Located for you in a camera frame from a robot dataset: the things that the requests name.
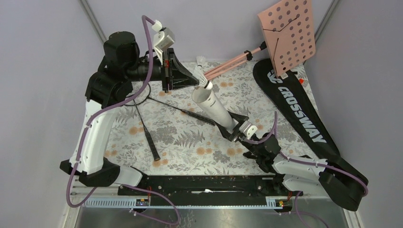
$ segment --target gray wall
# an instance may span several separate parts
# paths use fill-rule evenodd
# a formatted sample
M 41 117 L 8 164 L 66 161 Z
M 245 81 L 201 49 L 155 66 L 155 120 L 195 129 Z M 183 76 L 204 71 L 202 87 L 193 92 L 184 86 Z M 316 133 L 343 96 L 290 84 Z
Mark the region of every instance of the gray wall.
M 54 228 L 102 46 L 77 0 L 2 0 L 0 34 L 0 227 Z
M 403 227 L 403 1 L 341 1 L 306 63 L 342 156 L 369 179 L 366 228 Z
M 146 51 L 141 15 L 157 19 L 175 34 L 180 60 L 204 55 L 209 60 L 231 59 L 264 40 L 257 14 L 279 0 L 88 0 L 108 37 L 117 31 L 136 36 Z M 332 0 L 312 0 L 314 25 L 318 27 Z M 264 51 L 256 58 L 268 56 Z

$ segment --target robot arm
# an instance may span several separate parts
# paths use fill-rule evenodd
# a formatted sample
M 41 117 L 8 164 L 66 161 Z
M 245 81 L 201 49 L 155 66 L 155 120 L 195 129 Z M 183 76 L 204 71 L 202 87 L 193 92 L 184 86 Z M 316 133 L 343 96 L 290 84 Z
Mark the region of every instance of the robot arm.
M 157 46 L 154 44 L 160 62 L 154 63 L 151 80 L 161 81 L 165 92 L 198 85 L 199 80 L 179 63 L 173 49 L 167 48 L 164 44 L 164 40 L 169 42 L 173 36 L 166 37 L 169 38 L 159 40 Z M 105 56 L 98 71 L 89 79 L 86 90 L 86 115 L 81 134 L 85 130 L 87 134 L 82 142 L 80 160 L 76 162 L 79 142 L 73 156 L 69 160 L 62 161 L 60 168 L 70 174 L 73 167 L 77 165 L 74 175 L 78 175 L 79 181 L 88 187 L 107 187 L 112 183 L 137 186 L 144 175 L 141 171 L 120 167 L 103 157 L 110 130 L 119 109 L 113 108 L 103 112 L 91 122 L 91 126 L 87 126 L 87 122 L 101 109 L 124 101 L 133 89 L 131 82 L 145 79 L 148 62 L 145 57 L 139 57 L 139 48 L 134 35 L 129 32 L 112 34 L 104 44 L 104 51 Z M 262 140 L 254 134 L 257 127 L 248 122 L 247 116 L 228 113 L 234 120 L 235 127 L 228 131 L 216 122 L 222 136 L 232 142 L 240 140 L 249 150 L 244 154 L 245 157 L 255 159 L 264 172 L 276 174 L 273 182 L 278 183 L 278 189 L 302 190 L 311 194 L 329 196 L 337 205 L 348 210 L 357 210 L 365 193 L 363 186 L 325 166 L 337 167 L 365 180 L 366 183 L 367 180 L 340 156 L 330 156 L 318 161 L 295 156 L 285 158 L 273 135 L 263 143 L 244 142 L 242 140 L 244 138 L 251 138 L 254 141 Z
M 168 31 L 160 30 L 157 36 Z M 163 90 L 175 90 L 187 86 L 195 86 L 199 81 L 183 67 L 177 60 L 172 48 L 173 34 L 161 38 L 155 43 L 155 50 L 160 53 L 158 57 L 162 65 L 153 64 L 151 80 L 162 81 Z M 86 113 L 81 134 L 86 132 L 84 141 L 77 143 L 75 152 L 69 160 L 62 161 L 60 168 L 71 174 L 77 164 L 75 175 L 79 181 L 88 187 L 107 187 L 113 183 L 137 186 L 142 173 L 134 168 L 121 167 L 104 158 L 104 151 L 108 142 L 112 124 L 119 113 L 119 108 L 102 112 L 87 126 L 88 120 L 104 108 L 115 105 L 126 99 L 132 91 L 132 81 L 143 81 L 148 71 L 148 61 L 139 57 L 139 48 L 135 37 L 130 32 L 117 32 L 112 34 L 104 44 L 105 56 L 98 68 L 89 79 L 86 90 Z M 80 144 L 82 149 L 79 161 L 77 152 Z

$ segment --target floral mat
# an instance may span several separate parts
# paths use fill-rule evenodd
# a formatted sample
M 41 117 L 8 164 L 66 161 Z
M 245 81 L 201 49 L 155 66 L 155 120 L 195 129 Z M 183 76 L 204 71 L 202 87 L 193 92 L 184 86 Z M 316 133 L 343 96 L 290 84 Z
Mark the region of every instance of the floral mat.
M 229 111 L 249 116 L 258 127 L 257 136 L 268 132 L 274 122 L 276 107 L 256 84 L 250 61 L 212 80 L 213 90 Z M 210 62 L 203 70 L 217 66 Z M 196 63 L 183 63 L 193 72 Z M 299 65 L 293 69 L 298 78 L 304 79 L 303 87 L 316 107 L 305 69 Z M 141 83 L 135 83 L 137 91 Z M 193 87 L 164 93 L 161 82 L 151 82 L 150 97 L 176 107 L 202 115 L 204 112 L 193 102 Z M 147 96 L 148 87 L 136 99 L 139 103 Z M 111 162 L 134 166 L 149 175 L 260 175 L 265 174 L 252 159 L 242 156 L 246 148 L 239 142 L 224 139 L 218 128 L 185 115 L 181 111 L 147 99 L 139 106 L 144 124 L 154 140 L 161 160 L 153 161 L 144 128 L 136 108 L 121 107 L 107 145 L 105 157 Z M 278 112 L 278 140 L 284 153 L 296 156 L 307 154 L 316 158 L 284 116 Z

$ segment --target white cylinder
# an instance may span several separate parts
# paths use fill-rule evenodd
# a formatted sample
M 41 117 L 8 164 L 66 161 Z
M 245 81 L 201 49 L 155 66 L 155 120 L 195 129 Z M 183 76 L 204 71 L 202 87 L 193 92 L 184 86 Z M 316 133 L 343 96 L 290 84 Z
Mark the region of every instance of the white cylinder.
M 215 122 L 232 131 L 236 126 L 228 111 L 212 90 L 197 86 L 192 93 L 192 100 Z

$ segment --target shuttlecock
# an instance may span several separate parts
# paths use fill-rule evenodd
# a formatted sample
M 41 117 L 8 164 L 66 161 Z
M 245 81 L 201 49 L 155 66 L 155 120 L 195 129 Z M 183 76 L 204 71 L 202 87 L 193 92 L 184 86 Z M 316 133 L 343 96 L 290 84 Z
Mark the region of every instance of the shuttlecock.
M 198 66 L 196 66 L 194 68 L 193 77 L 195 77 L 199 80 L 198 86 L 203 87 L 208 90 L 213 89 L 213 83 L 211 83 L 209 80 L 206 79 L 206 76 L 204 76 L 204 73 Z
M 206 62 L 206 57 L 204 57 L 204 56 L 197 56 L 196 57 L 197 66 L 199 66 L 200 68 L 203 67 L 203 64 L 205 62 Z

